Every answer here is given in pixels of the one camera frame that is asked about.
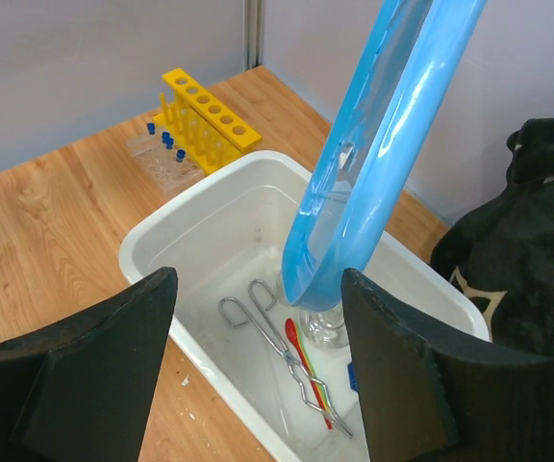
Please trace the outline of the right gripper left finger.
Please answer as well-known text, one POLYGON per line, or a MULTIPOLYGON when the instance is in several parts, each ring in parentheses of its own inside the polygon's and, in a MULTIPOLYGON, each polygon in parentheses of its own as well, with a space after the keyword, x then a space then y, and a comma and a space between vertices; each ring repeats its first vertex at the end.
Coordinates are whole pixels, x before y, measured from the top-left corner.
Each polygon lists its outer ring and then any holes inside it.
POLYGON ((0 343, 0 461, 136 461, 178 292, 162 267, 0 343))

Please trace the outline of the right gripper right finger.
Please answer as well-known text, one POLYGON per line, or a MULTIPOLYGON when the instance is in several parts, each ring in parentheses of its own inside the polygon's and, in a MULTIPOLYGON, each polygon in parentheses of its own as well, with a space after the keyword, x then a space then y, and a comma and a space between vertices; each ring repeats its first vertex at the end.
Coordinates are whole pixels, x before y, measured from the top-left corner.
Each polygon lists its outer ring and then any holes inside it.
POLYGON ((483 341, 355 269, 342 307, 373 461, 554 461, 554 356, 483 341))

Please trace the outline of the graduated cylinder blue base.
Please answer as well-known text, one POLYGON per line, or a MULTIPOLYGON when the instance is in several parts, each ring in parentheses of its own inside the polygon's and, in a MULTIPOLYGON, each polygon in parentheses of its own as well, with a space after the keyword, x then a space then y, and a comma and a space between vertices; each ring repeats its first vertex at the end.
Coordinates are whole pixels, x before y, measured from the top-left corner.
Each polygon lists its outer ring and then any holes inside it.
POLYGON ((357 393, 358 383, 357 383, 357 378, 354 371, 354 365, 352 362, 349 362, 347 365, 347 373, 348 373, 349 387, 353 392, 357 393))

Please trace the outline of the glass petri dish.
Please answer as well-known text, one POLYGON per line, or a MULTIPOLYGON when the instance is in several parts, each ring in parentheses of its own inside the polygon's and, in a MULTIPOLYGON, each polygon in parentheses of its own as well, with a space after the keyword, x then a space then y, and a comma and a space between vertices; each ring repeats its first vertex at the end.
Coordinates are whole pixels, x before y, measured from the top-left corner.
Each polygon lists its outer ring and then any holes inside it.
POLYGON ((314 347, 341 349, 349 345, 340 304, 323 312, 302 310, 298 320, 302 334, 314 347))

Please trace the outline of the white plastic bin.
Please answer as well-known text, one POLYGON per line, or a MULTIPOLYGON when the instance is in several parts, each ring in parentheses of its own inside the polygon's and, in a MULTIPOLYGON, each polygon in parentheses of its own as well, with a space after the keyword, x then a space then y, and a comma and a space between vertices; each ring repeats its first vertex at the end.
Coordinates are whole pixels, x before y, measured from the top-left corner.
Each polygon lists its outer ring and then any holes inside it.
POLYGON ((366 461, 348 347, 307 351, 348 425, 326 427, 309 407, 306 379, 294 380, 263 338, 297 309, 272 300, 282 251, 310 173, 270 150, 237 160, 181 192, 135 226, 119 249, 130 283, 162 267, 179 279, 170 338, 279 461, 366 461))

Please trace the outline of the red yellow green spatula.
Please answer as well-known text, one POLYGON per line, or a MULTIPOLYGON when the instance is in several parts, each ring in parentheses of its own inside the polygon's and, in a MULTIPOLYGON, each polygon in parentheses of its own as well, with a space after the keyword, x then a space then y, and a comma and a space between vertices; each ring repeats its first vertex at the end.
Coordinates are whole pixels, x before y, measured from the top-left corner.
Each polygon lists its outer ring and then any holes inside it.
MULTIPOLYGON (((285 320, 285 333, 289 342, 295 348, 299 357, 299 361, 303 366, 303 368, 305 369, 305 371, 309 372, 312 375, 315 375, 314 367, 312 366, 310 357, 302 342, 302 334, 300 332, 300 328, 298 327, 297 322, 293 318, 287 318, 285 320)), ((328 407, 327 407, 325 393, 320 390, 316 382, 311 381, 310 385, 315 395, 316 405, 320 407, 322 410, 327 411, 328 407)))

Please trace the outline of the metal crucible tongs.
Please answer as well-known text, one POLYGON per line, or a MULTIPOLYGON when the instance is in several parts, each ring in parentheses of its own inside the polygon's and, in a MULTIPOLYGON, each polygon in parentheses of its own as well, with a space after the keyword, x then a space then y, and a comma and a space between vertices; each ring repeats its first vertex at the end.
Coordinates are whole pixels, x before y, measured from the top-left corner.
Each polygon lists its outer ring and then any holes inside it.
POLYGON ((347 438, 352 439, 354 433, 337 412, 331 400, 326 382, 321 380, 316 374, 312 375, 305 371, 299 361, 295 348, 286 336, 285 325, 283 330, 280 330, 271 320, 268 312, 278 302, 275 292, 263 279, 254 279, 247 286, 247 294, 255 305, 258 314, 264 319, 264 323, 258 321, 251 311, 238 298, 233 296, 223 297, 218 302, 217 309, 219 313, 233 328, 240 328, 251 323, 270 348, 285 362, 290 377, 297 384, 302 402, 322 416, 329 430, 338 429, 347 438), (325 393, 327 411, 322 410, 316 405, 315 395, 310 385, 311 381, 316 382, 320 390, 325 393))

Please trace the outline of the blue plastic tray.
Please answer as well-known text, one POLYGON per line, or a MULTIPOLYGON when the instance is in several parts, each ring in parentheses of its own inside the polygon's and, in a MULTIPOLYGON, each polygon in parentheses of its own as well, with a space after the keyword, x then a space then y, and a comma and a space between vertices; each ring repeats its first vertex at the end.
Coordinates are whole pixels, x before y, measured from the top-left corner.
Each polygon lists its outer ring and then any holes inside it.
POLYGON ((367 266, 483 9, 382 5, 285 243, 288 304, 330 310, 342 273, 367 266))

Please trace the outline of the small glass beaker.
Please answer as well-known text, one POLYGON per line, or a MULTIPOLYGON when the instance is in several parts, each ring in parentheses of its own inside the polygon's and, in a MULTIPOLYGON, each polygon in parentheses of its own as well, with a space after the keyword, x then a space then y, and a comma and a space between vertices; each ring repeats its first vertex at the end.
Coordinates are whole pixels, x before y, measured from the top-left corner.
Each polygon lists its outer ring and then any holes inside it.
POLYGON ((281 303, 284 306, 290 306, 290 303, 286 297, 286 292, 284 288, 284 282, 283 282, 283 276, 282 272, 279 270, 276 276, 276 296, 278 299, 278 302, 281 303))

